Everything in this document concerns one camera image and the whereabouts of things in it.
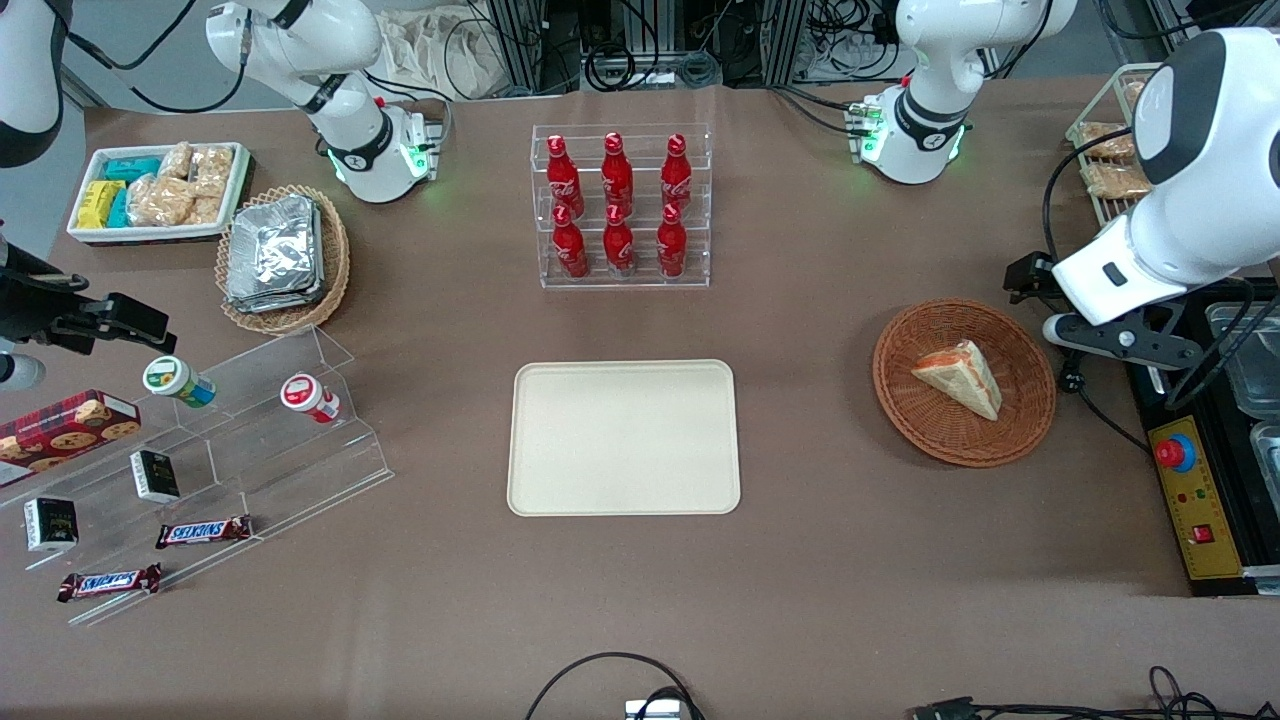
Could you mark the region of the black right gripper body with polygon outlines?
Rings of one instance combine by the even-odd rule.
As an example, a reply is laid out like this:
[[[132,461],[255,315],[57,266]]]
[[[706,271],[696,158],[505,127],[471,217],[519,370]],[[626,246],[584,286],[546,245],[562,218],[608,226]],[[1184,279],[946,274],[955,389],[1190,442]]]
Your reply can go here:
[[[87,278],[67,274],[1,241],[1,336],[14,345],[35,342],[90,355],[97,340],[111,340],[102,318],[86,306]]]

